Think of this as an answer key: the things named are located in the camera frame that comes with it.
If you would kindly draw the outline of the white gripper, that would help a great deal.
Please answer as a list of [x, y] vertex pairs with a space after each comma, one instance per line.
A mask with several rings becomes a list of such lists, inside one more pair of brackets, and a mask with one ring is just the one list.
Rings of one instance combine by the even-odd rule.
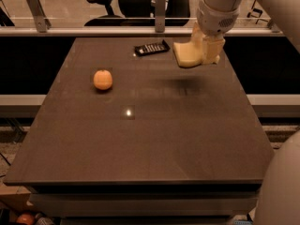
[[200, 0], [197, 21], [190, 37], [191, 50], [202, 48], [202, 63], [217, 64], [225, 39], [222, 35], [231, 30], [239, 15], [239, 6], [231, 0]]

